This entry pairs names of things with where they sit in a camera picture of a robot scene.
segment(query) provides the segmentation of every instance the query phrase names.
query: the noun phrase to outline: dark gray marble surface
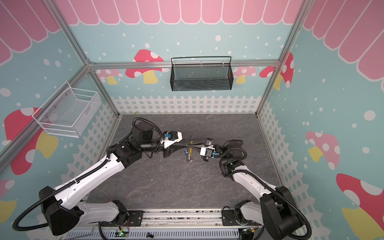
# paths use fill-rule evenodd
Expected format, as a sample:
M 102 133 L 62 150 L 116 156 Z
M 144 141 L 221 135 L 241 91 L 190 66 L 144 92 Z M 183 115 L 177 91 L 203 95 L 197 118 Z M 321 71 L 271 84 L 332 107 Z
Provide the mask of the dark gray marble surface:
M 138 115 L 124 115 L 113 142 L 122 139 Z M 161 131 L 179 131 L 194 143 L 207 137 L 222 145 L 230 139 L 242 139 L 248 157 L 245 165 L 265 181 L 280 186 L 260 126 L 254 114 L 154 114 L 139 115 L 154 122 Z M 95 188 L 88 197 L 90 203 L 120 200 L 129 209 L 200 208 L 234 206 L 244 199 L 257 202 L 242 185 L 224 178 L 218 159 L 203 161 L 192 152 L 192 162 L 186 162 L 184 151 L 168 158 L 162 153 L 149 159 L 145 154 L 127 169 L 115 174 Z

